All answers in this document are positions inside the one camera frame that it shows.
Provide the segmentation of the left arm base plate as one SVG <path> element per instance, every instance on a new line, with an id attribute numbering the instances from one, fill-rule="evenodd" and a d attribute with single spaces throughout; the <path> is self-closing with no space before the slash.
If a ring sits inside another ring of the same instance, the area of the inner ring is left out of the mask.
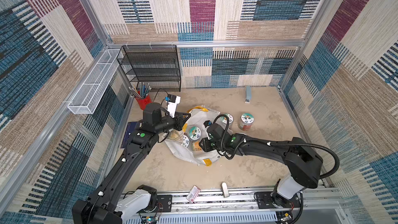
<path id="1" fill-rule="evenodd" d="M 172 200 L 172 195 L 157 195 L 156 198 L 151 196 L 148 206 L 138 213 L 169 213 L 172 208 Z"/>

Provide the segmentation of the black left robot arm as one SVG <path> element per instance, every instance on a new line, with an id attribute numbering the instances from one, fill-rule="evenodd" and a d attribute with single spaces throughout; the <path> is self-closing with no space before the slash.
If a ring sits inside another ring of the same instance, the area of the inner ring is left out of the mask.
<path id="1" fill-rule="evenodd" d="M 109 174 L 87 200 L 77 200 L 72 208 L 75 224 L 120 224 L 122 214 L 117 203 L 139 164 L 158 142 L 159 135 L 172 129 L 181 131 L 190 113 L 176 112 L 172 116 L 159 103 L 150 103 L 143 111 L 143 119 L 127 139 L 124 152 Z"/>

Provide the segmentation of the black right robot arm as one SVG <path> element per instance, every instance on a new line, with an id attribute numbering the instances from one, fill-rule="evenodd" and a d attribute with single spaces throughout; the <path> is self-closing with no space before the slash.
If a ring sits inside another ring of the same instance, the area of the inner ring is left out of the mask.
<path id="1" fill-rule="evenodd" d="M 243 133 L 228 134 L 219 124 L 207 128 L 208 137 L 199 142 L 204 152 L 216 150 L 227 159 L 257 156 L 284 164 L 289 174 L 280 179 L 269 198 L 275 206 L 289 203 L 301 190 L 318 187 L 323 159 L 301 138 L 291 141 L 268 141 Z"/>

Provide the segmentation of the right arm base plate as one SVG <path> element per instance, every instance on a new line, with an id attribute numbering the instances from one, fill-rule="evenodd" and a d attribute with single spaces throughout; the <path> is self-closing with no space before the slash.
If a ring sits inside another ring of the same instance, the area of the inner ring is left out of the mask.
<path id="1" fill-rule="evenodd" d="M 295 194 L 292 199 L 288 200 L 277 193 L 271 191 L 260 191 L 254 193 L 254 199 L 259 209 L 272 208 L 300 208 L 301 198 Z"/>

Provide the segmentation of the seed jar green label lid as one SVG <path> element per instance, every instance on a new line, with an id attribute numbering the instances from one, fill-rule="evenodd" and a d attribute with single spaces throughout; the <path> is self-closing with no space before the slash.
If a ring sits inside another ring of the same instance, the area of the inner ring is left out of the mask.
<path id="1" fill-rule="evenodd" d="M 229 123 L 229 127 L 231 127 L 234 121 L 234 117 L 231 114 L 225 113 L 222 117 L 220 117 L 220 121 L 224 126 L 227 126 L 227 123 Z"/>

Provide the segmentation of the white canvas bag yellow handles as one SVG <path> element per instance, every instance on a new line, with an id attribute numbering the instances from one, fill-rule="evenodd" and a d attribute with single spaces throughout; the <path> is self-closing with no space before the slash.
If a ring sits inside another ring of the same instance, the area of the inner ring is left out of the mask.
<path id="1" fill-rule="evenodd" d="M 214 121 L 220 112 L 198 106 L 188 113 L 191 114 L 191 117 L 184 124 L 182 130 L 172 130 L 165 143 L 176 158 L 196 165 L 211 166 L 212 163 L 220 159 L 220 155 L 215 150 L 204 151 L 199 142 L 209 137 L 204 122 Z"/>

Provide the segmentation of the seed jar red contents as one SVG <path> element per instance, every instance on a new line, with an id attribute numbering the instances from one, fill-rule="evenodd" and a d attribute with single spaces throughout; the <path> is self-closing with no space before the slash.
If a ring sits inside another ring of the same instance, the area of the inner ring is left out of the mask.
<path id="1" fill-rule="evenodd" d="M 247 131 L 251 128 L 254 121 L 255 121 L 255 118 L 252 114 L 243 113 L 240 117 L 240 122 L 239 122 L 238 127 L 243 131 Z"/>

